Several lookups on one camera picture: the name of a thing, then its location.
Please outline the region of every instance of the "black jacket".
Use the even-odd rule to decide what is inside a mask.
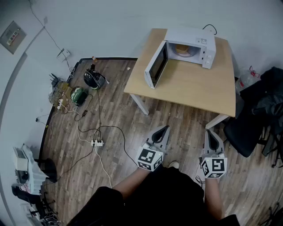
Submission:
[[[273,67],[260,81],[244,89],[241,97],[254,115],[264,116],[265,124],[283,126],[283,70]]]

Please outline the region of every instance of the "power strip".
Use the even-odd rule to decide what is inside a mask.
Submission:
[[[97,141],[97,140],[93,141],[92,140],[91,143],[92,143],[92,146],[95,145],[96,147],[102,147],[104,145],[103,140],[100,140],[100,141]]]

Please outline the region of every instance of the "table top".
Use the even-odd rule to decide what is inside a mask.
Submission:
[[[152,89],[145,82],[145,68],[164,40],[167,29],[152,29],[139,56],[125,93],[187,105],[235,117],[235,81],[228,41],[215,37],[216,55],[211,69],[180,60],[168,60]]]

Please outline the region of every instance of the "wooden floor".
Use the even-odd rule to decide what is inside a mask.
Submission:
[[[91,63],[83,61],[78,66],[71,87],[87,88],[82,75]],[[177,160],[180,171],[195,178],[199,174],[198,157],[202,153],[205,124],[217,114],[143,98],[149,108],[149,115],[144,115],[130,95],[123,93],[134,64],[135,61],[130,60],[100,60],[97,63],[96,69],[111,82],[99,90],[101,124],[118,126],[123,130],[126,151],[132,158],[135,158],[148,131],[160,125],[169,125],[171,131],[168,155],[163,165],[168,166],[171,161]],[[86,117],[80,122],[80,129],[84,131],[99,126],[97,93],[94,90],[90,93],[93,94],[93,100]],[[90,97],[84,106],[78,108],[80,114],[86,109],[89,100]],[[74,113],[59,113],[54,116],[52,135],[49,129],[45,139],[42,158],[52,158],[60,175],[79,158],[92,151],[88,142],[79,140],[78,123],[73,118]],[[102,128],[101,131],[105,145],[98,152],[114,186],[131,174],[136,166],[124,153],[122,133],[116,128]],[[222,124],[216,125],[214,131],[225,139]],[[88,141],[91,141],[93,135],[93,130],[80,133],[81,139]],[[265,158],[261,154],[261,148],[258,145],[249,158],[244,158],[228,142],[225,145],[228,172],[219,182],[221,196],[226,215],[236,214],[241,225],[257,225],[267,216],[269,206],[282,201],[283,169],[271,168],[275,155]],[[102,170],[98,156],[92,152],[65,173],[59,182],[45,188],[49,192],[49,198],[56,200],[54,208],[59,212],[63,225],[66,225],[100,186],[110,186],[109,180]]]

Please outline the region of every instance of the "white microwave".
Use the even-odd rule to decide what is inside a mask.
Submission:
[[[154,89],[168,59],[201,64],[210,69],[215,54],[215,38],[211,32],[195,28],[168,29],[145,69],[145,81]]]

